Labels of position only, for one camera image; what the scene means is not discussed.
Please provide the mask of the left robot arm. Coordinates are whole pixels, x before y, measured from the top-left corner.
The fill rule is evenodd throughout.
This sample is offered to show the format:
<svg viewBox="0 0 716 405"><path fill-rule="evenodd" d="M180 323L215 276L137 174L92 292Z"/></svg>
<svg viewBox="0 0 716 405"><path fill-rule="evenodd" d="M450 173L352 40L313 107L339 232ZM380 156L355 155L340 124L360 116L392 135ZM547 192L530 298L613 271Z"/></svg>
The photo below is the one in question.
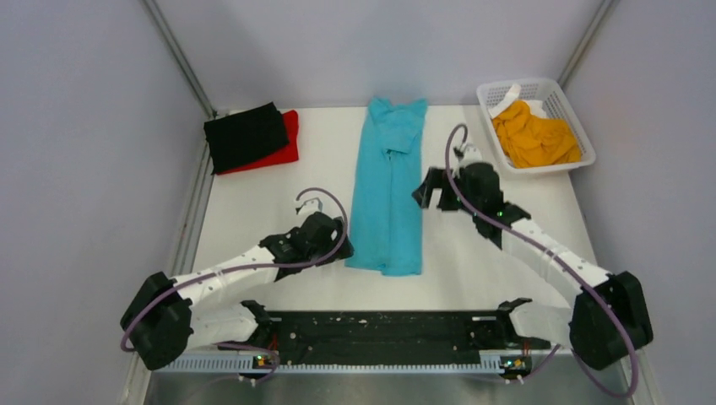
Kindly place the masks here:
<svg viewBox="0 0 716 405"><path fill-rule="evenodd" d="M148 370L209 345L261 348L270 339L270 320L261 305L246 298L247 291L352 254L345 220L314 212L218 265L175 277L153 273L120 319L120 348L136 353Z"/></svg>

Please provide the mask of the cyan t-shirt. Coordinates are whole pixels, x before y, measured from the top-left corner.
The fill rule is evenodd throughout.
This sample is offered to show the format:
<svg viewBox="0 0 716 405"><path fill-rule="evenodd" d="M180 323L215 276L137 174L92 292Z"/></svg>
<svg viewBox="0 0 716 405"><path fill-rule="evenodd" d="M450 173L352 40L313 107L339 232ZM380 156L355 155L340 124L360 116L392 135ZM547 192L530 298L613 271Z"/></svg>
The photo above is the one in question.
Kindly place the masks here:
<svg viewBox="0 0 716 405"><path fill-rule="evenodd" d="M421 143L428 104L373 98L361 129L350 213L355 248L347 267L388 277L422 272Z"/></svg>

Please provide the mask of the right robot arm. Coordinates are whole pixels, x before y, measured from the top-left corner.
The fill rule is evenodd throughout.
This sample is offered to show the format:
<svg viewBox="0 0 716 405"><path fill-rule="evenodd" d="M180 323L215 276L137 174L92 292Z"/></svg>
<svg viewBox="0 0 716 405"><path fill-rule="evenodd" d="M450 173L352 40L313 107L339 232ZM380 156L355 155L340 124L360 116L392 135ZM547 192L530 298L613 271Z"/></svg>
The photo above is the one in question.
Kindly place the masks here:
<svg viewBox="0 0 716 405"><path fill-rule="evenodd" d="M469 214L480 236L518 259L566 302L554 307L525 299L495 325L497 341L516 348L539 338L571 349L588 367L603 370L654 340L643 287L624 271L611 273L550 237L517 204L505 199L492 165L472 163L450 170L431 167L412 197L429 208Z"/></svg>

